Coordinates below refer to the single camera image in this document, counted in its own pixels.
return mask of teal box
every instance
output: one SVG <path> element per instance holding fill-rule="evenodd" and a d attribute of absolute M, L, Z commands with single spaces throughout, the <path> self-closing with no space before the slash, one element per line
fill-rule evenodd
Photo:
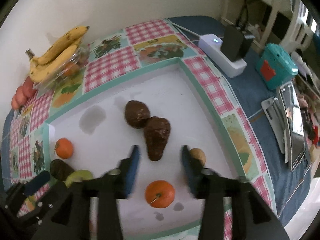
<path fill-rule="evenodd" d="M 256 66 L 268 89 L 275 90 L 298 74 L 298 67 L 279 45 L 268 43 Z"/>

